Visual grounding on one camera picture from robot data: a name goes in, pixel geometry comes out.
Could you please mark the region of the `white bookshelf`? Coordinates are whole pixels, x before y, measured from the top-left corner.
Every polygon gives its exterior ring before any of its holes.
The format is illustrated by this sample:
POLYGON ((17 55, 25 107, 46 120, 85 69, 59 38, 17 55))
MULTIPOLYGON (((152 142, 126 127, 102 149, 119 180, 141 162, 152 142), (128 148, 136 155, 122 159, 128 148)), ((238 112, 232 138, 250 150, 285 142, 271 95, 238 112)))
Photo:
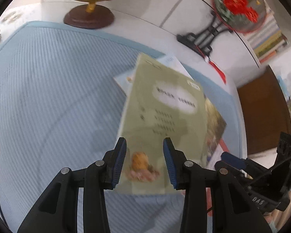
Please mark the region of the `white bookshelf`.
POLYGON ((223 17, 212 0, 111 0, 109 7, 152 23, 173 35, 198 33, 213 16, 223 33, 211 43, 211 60, 227 72, 237 85, 257 77, 266 64, 264 58, 288 44, 273 13, 267 10, 265 22, 252 33, 243 25, 244 16, 223 17))

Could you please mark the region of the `rabbit hill book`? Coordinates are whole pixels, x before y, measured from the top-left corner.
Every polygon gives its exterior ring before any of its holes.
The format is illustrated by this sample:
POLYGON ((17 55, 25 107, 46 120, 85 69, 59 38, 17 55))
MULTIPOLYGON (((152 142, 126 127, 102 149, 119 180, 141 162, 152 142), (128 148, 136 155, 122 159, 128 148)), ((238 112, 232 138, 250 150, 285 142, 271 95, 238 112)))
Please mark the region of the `rabbit hill book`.
POLYGON ((203 145, 204 152, 202 163, 204 166, 207 166, 223 136, 227 123, 214 104, 212 104, 206 96, 205 111, 207 114, 207 131, 203 145))

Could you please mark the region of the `salmon red poetry book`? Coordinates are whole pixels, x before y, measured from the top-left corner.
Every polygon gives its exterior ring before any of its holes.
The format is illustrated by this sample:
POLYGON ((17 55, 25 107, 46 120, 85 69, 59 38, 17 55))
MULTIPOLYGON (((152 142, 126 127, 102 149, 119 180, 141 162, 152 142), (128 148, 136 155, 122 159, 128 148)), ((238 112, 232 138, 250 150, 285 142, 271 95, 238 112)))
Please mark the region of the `salmon red poetry book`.
MULTIPOLYGON (((208 164, 207 169, 214 170, 214 166, 216 162, 221 160, 221 155, 223 152, 230 152, 227 148, 227 145, 223 141, 223 139, 220 139, 216 149, 214 150, 214 153, 212 154, 208 164)), ((212 217, 212 200, 211 200, 211 190, 210 188, 206 188, 207 191, 207 215, 212 217)))

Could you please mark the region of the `white paper sheet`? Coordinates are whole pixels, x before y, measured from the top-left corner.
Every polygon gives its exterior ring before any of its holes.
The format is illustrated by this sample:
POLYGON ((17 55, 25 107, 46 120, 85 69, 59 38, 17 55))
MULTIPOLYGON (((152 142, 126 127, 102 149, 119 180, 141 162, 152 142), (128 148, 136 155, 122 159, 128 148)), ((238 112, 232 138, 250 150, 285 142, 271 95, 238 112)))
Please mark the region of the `white paper sheet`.
MULTIPOLYGON (((191 75, 187 72, 181 62, 174 55, 166 54, 157 58, 156 60, 158 63, 160 63, 158 67, 156 66, 157 69, 167 67, 192 79, 191 75)), ((135 68, 127 70, 119 75, 116 75, 113 78, 125 95, 127 95, 127 93, 131 89, 135 77, 135 70, 135 68)))

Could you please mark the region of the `round embroidered fan on stand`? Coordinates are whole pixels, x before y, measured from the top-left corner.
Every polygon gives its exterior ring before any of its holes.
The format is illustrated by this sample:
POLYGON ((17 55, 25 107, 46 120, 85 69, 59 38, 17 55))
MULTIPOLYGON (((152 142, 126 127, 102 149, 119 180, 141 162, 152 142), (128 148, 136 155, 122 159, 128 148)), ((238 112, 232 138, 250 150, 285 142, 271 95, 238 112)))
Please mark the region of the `round embroidered fan on stand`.
POLYGON ((210 56, 212 42, 224 32, 252 33, 259 29, 267 17, 264 0, 211 0, 212 20, 202 31, 177 35, 177 41, 193 50, 195 46, 210 56))

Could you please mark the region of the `light blue table mat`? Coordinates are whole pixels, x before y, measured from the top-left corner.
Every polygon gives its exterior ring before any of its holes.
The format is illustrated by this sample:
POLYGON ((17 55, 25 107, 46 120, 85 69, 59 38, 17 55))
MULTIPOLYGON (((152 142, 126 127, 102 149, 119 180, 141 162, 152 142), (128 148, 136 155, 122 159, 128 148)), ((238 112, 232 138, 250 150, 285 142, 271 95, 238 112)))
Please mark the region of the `light blue table mat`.
POLYGON ((126 97, 113 78, 132 69, 140 52, 174 54, 225 117, 230 152, 245 155, 235 89, 173 36, 132 41, 26 23, 0 45, 0 215, 11 231, 61 168, 87 167, 114 147, 126 97))

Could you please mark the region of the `brown wooden door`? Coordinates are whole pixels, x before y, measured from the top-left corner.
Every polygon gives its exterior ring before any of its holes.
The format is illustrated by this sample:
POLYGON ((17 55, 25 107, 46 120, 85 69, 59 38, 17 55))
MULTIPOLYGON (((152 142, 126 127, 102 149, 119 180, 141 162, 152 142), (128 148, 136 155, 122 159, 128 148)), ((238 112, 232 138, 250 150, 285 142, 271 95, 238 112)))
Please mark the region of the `brown wooden door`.
POLYGON ((247 137, 247 154, 276 148, 280 133, 291 135, 291 117, 284 94, 270 66, 237 89, 247 137))

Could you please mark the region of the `pale green back cover book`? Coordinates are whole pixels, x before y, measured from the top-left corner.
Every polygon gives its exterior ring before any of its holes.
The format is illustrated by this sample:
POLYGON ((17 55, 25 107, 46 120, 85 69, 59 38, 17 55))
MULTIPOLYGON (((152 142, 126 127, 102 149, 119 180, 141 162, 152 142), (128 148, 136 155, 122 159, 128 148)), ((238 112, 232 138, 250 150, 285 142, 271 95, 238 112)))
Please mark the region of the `pale green back cover book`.
POLYGON ((117 191, 129 195, 173 193, 163 155, 170 138, 188 160, 204 166, 207 131, 205 97, 201 85, 140 54, 128 92, 118 135, 127 151, 117 191))

